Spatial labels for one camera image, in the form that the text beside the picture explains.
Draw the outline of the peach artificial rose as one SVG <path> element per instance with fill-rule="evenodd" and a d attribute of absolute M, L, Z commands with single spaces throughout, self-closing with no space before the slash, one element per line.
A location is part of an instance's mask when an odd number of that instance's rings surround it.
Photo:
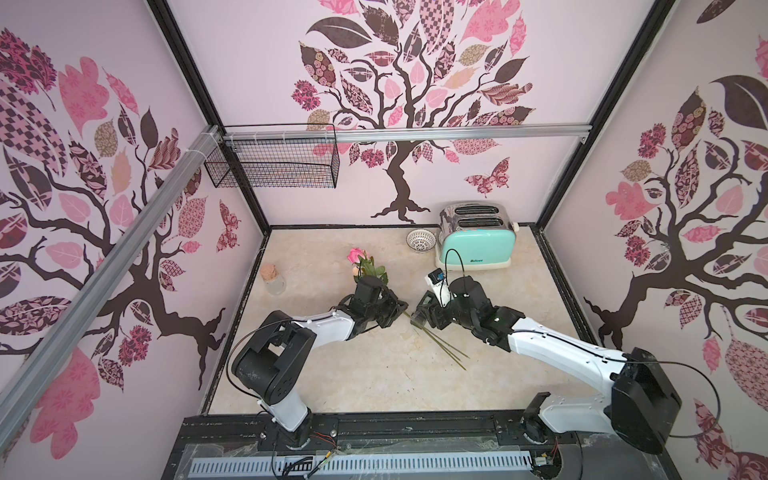
<path fill-rule="evenodd" d="M 362 263 L 354 263 L 353 264 L 353 276 L 356 282 L 359 281 L 360 278 L 364 276 L 365 273 L 373 273 L 376 275 L 377 268 L 372 265 L 370 268 L 364 267 Z M 435 342 L 438 347 L 450 358 L 452 359 L 460 368 L 465 370 L 465 366 L 461 363 L 460 356 L 469 358 L 468 355 L 463 353 L 462 351 L 458 350 L 456 347 L 450 345 L 448 342 L 444 341 L 442 338 L 440 338 L 437 334 L 433 333 L 432 331 L 428 330 L 426 327 L 421 326 L 420 324 L 416 324 L 414 322 L 411 322 L 411 324 L 426 334 L 433 342 Z"/>

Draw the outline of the pink artificial rose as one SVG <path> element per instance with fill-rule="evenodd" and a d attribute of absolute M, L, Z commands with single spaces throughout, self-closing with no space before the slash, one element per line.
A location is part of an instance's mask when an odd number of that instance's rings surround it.
<path fill-rule="evenodd" d="M 354 263 L 362 263 L 364 267 L 370 268 L 374 265 L 377 268 L 376 275 L 373 273 L 365 273 L 363 277 L 372 276 L 378 278 L 384 285 L 388 284 L 388 274 L 385 266 L 377 266 L 375 259 L 372 255 L 369 255 L 365 250 L 360 248 L 352 248 L 347 255 L 347 260 L 353 265 Z"/>

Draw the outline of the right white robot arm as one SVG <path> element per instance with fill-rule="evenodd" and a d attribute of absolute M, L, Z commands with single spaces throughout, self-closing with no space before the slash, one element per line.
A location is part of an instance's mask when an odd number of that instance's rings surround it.
<path fill-rule="evenodd" d="M 425 281 L 429 291 L 419 310 L 430 327 L 459 325 L 486 345 L 542 361 L 594 390 L 580 398 L 537 393 L 520 420 L 529 442 L 545 444 L 569 432 L 609 433 L 641 452 L 663 452 L 682 401 L 650 352 L 625 353 L 564 335 L 494 305 L 470 276 L 449 281 L 436 269 Z"/>

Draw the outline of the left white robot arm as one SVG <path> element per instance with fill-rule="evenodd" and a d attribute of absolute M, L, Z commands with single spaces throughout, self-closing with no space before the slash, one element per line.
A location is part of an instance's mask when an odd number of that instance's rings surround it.
<path fill-rule="evenodd" d="M 375 327 L 388 328 L 407 308 L 382 280 L 364 276 L 354 293 L 325 313 L 292 317 L 281 310 L 271 312 L 236 349 L 228 373 L 271 415 L 285 444 L 301 448 L 309 442 L 312 411 L 296 383 L 312 351 Z"/>

